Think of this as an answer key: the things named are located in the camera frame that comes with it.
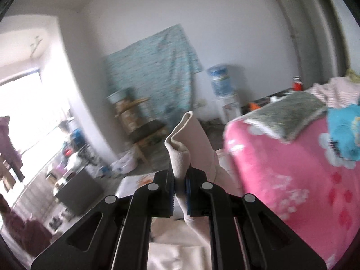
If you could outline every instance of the plastic bag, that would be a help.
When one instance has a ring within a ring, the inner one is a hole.
[[[137,158],[134,148],[131,148],[120,156],[119,160],[111,164],[111,169],[114,173],[125,175],[137,167]]]

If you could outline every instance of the pink blanket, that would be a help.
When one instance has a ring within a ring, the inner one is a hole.
[[[325,118],[287,145],[241,120],[224,133],[244,192],[270,207],[331,269],[360,227],[360,163],[338,158],[328,140]]]

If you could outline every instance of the red bottle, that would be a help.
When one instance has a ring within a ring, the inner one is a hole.
[[[302,90],[304,90],[303,86],[302,86],[302,82],[300,80],[300,77],[294,77],[293,89],[294,89],[294,91],[302,91]]]

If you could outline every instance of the electrical outlet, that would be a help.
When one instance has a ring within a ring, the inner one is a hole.
[[[198,109],[198,108],[202,108],[203,106],[206,106],[207,102],[205,99],[199,99],[196,103],[194,103],[194,108]]]

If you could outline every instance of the water bottle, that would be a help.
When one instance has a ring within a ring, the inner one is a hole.
[[[211,85],[214,93],[218,97],[226,97],[233,94],[230,77],[227,74],[227,67],[217,65],[209,68],[208,73],[211,77]]]

